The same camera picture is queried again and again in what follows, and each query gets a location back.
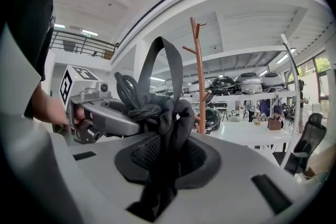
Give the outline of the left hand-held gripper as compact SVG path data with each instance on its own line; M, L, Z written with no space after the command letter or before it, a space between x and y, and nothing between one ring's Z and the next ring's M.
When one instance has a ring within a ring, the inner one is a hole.
M68 123L75 131L74 140L80 144L95 143L103 132L133 136L141 131L137 122L121 113L129 109L121 100L111 98L108 84L86 68L67 65L59 95ZM76 108L83 104L87 117L77 123Z

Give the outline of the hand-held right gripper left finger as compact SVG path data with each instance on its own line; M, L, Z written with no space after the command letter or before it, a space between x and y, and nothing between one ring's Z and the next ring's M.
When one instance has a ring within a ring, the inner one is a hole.
M117 152L114 164L130 183L145 184L159 159L161 141L150 136Z

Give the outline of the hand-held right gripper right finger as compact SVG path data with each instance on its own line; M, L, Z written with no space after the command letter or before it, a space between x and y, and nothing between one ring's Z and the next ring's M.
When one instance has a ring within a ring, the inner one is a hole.
M219 172L221 157L212 146L189 138L180 155L180 189L206 186Z

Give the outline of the person's left hand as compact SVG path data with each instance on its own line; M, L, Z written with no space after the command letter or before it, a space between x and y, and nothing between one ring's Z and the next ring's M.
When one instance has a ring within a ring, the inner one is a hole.
M74 121L75 124L80 124L83 122L85 119L92 119L92 113L85 110L81 106L76 106L74 110Z

